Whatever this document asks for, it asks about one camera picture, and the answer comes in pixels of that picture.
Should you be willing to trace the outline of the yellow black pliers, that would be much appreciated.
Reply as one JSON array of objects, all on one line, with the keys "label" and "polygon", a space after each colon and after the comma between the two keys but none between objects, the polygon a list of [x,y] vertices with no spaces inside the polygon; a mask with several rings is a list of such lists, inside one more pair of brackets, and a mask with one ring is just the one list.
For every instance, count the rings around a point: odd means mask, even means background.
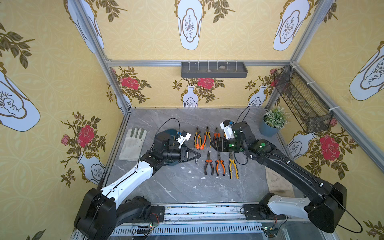
[{"label": "yellow black pliers", "polygon": [[204,133],[204,147],[211,147],[211,132],[209,126],[206,127],[205,133]]},{"label": "yellow black pliers", "polygon": [[202,145],[201,131],[199,127],[196,128],[195,137],[194,137],[194,147],[199,150]]},{"label": "yellow black pliers", "polygon": [[235,156],[232,152],[229,154],[229,174],[230,174],[230,179],[236,178],[239,179],[239,172],[238,172],[238,167],[236,164]]}]

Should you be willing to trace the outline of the red orange black pliers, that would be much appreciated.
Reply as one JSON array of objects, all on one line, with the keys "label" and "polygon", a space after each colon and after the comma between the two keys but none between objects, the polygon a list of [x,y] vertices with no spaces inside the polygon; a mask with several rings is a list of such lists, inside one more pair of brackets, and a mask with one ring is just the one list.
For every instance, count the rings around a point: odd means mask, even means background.
[{"label": "red orange black pliers", "polygon": [[221,133],[220,133],[220,131],[219,131],[219,128],[216,127],[216,128],[215,128],[215,132],[214,132],[214,140],[216,140],[216,139],[218,139],[218,138],[220,138],[220,137],[221,137]]}]

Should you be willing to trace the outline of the teal plastic storage box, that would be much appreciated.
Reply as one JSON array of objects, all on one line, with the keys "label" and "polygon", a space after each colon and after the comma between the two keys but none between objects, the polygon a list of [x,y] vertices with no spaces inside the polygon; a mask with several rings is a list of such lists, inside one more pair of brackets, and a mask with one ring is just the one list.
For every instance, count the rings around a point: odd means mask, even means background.
[{"label": "teal plastic storage box", "polygon": [[164,165],[165,166],[174,166],[178,162],[168,163],[168,150],[179,148],[179,145],[177,144],[177,139],[178,139],[179,135],[178,135],[177,130],[175,130],[175,129],[166,130],[165,133],[169,134],[170,141],[169,141],[169,145],[168,145],[167,149],[163,152],[163,157],[165,159]]}]

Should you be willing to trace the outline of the orange long nose pliers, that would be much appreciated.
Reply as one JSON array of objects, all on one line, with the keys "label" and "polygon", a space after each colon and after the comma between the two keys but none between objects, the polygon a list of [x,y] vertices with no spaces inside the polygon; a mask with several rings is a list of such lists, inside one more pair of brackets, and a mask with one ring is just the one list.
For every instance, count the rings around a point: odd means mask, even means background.
[{"label": "orange long nose pliers", "polygon": [[195,137],[194,137],[194,146],[197,150],[203,150],[205,148],[206,143],[206,137],[204,137],[204,140],[202,140],[201,137],[201,131],[196,130]]}]

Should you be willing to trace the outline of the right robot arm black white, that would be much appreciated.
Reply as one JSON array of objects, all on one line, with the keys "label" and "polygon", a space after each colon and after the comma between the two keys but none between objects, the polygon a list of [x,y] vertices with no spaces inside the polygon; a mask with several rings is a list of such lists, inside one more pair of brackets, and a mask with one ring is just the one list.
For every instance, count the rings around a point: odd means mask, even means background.
[{"label": "right robot arm black white", "polygon": [[347,189],[341,183],[331,184],[291,161],[274,144],[256,139],[247,122],[220,124],[225,132],[211,142],[217,152],[242,153],[247,159],[275,171],[304,195],[304,199],[266,195],[266,207],[275,215],[291,215],[312,222],[318,229],[333,233],[347,207]]}]

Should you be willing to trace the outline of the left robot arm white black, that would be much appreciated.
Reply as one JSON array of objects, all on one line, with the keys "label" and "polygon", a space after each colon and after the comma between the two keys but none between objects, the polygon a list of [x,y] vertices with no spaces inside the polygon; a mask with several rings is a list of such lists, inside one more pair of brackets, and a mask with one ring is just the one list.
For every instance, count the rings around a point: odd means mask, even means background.
[{"label": "left robot arm white black", "polygon": [[175,129],[158,133],[153,146],[128,173],[101,190],[92,188],[85,194],[75,228],[89,240],[106,240],[121,224],[148,220],[151,203],[140,196],[131,201],[126,197],[164,165],[199,159],[201,154],[185,144],[190,137],[186,131],[179,133]]}]

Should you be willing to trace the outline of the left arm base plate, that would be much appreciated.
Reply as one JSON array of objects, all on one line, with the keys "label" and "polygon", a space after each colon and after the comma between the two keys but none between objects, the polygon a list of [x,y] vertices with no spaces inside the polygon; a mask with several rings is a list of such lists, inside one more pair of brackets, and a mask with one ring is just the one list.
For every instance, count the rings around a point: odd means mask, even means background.
[{"label": "left arm base plate", "polygon": [[165,206],[151,206],[145,211],[143,222],[162,223],[165,218]]}]

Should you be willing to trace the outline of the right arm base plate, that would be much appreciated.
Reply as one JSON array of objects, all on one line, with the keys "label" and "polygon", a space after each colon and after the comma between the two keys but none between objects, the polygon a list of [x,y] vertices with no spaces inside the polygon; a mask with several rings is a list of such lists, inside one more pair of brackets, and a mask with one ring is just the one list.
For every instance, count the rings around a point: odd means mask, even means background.
[{"label": "right arm base plate", "polygon": [[247,221],[252,220],[285,220],[285,215],[274,214],[268,206],[260,204],[246,204],[241,210],[241,214],[245,215]]}]

